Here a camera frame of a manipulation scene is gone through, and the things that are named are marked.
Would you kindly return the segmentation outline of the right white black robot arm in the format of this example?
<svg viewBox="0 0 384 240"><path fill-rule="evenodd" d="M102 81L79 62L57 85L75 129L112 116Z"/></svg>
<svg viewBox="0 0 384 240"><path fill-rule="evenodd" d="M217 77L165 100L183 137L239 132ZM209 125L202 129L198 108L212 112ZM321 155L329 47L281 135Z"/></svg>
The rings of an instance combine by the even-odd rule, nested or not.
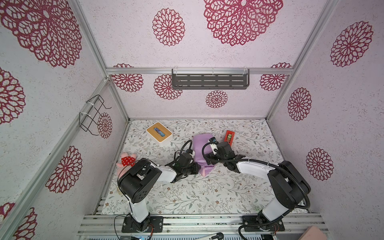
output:
<svg viewBox="0 0 384 240"><path fill-rule="evenodd" d="M258 214L259 223L279 221L294 209L308 210L311 206L311 187L289 161L274 164L236 155L227 142L205 144L202 155L208 164L221 163L230 171L269 181L275 197Z"/></svg>

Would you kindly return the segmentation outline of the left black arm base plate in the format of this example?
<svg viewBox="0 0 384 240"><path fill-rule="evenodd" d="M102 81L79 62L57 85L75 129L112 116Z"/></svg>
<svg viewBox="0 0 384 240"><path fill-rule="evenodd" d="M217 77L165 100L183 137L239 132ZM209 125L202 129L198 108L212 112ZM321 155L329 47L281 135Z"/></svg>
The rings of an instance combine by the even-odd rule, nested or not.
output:
<svg viewBox="0 0 384 240"><path fill-rule="evenodd" d="M164 217L148 216L142 222L137 222L131 215L125 217L122 233L161 233Z"/></svg>

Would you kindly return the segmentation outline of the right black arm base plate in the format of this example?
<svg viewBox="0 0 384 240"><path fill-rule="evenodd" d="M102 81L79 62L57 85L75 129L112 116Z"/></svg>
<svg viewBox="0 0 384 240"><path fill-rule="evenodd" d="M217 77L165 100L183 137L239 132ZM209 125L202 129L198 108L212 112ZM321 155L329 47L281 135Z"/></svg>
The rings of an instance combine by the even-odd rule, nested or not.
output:
<svg viewBox="0 0 384 240"><path fill-rule="evenodd" d="M245 232L279 232L285 231L282 218L283 216L280 216L272 221L263 216L251 215L242 216L242 222Z"/></svg>

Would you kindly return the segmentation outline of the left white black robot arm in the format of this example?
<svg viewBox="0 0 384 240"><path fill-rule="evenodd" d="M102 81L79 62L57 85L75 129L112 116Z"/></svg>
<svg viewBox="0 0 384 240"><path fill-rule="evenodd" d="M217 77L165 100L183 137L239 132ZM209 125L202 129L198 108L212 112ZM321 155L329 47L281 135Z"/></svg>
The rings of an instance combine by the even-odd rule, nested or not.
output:
<svg viewBox="0 0 384 240"><path fill-rule="evenodd" d="M180 152L164 166L142 158L134 165L116 163L118 188L127 197L132 218L139 224L149 216L146 197L157 182L176 183L189 175L197 175L201 166L194 161L195 152Z"/></svg>

